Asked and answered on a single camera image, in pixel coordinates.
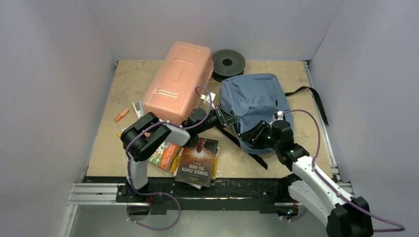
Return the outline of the yellow illustrated book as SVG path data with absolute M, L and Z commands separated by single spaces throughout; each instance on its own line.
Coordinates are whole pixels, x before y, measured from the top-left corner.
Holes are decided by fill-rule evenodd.
M 177 153 L 177 155 L 175 156 L 172 165 L 171 165 L 171 173 L 173 176 L 176 176 L 177 174 L 177 170 L 178 170 L 178 166 L 180 164 L 181 161 L 181 157 L 182 157 L 182 153 L 183 153 L 184 148 L 180 148 L 179 152 Z M 213 170 L 212 170 L 212 175 L 211 175 L 211 179 L 215 180 L 216 179 L 216 171 L 217 171 L 217 165 L 218 165 L 218 153 L 219 153 L 220 148 L 217 147 L 216 153 L 215 153 L 215 160 L 214 160 L 214 166 L 213 166 Z M 202 188 L 201 185 L 197 185 L 197 184 L 193 184 L 193 183 L 188 183 L 189 185 L 191 185 L 192 187 L 200 190 Z

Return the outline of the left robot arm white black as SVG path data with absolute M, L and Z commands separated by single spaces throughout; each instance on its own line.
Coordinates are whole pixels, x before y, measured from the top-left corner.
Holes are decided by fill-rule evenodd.
M 180 125 L 158 118 L 149 112 L 126 128 L 120 140 L 128 158 L 127 182 L 131 185 L 128 196 L 135 202 L 141 202 L 147 197 L 148 159 L 163 142 L 175 143 L 183 147 L 204 149 L 204 143 L 199 141 L 199 134 L 214 127 L 223 129 L 238 123 L 240 119 L 224 111 L 220 106 L 205 111 L 194 109 L 189 117 Z

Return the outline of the blue backpack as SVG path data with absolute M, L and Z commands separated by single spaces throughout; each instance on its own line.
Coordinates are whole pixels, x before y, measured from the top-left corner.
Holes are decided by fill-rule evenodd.
M 287 101 L 294 92 L 284 92 L 274 74 L 234 76 L 222 81 L 219 92 L 221 108 L 240 119 L 232 126 L 237 136 L 233 141 L 246 153 L 275 153 L 288 169 L 292 169 L 298 158 L 309 155 L 294 141 L 292 110 Z M 274 120 L 273 114 L 277 111 L 284 112 L 284 120 Z M 270 148 L 254 148 L 242 140 L 242 133 L 254 128 L 261 120 L 271 127 Z

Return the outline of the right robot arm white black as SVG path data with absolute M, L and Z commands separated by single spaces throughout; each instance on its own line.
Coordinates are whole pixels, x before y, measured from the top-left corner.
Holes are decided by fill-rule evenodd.
M 260 121 L 240 139 L 256 149 L 271 148 L 280 163 L 296 178 L 277 188 L 280 199 L 295 199 L 325 226 L 330 237 L 371 237 L 374 234 L 368 202 L 354 198 L 314 163 L 308 151 L 296 143 L 291 125 L 285 120 Z

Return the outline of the dark Three Days To See book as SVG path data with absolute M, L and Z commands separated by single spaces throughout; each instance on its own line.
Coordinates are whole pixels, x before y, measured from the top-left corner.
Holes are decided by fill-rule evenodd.
M 175 181 L 200 188 L 209 187 L 217 152 L 218 141 L 207 138 L 199 138 L 192 146 L 185 147 L 177 167 Z

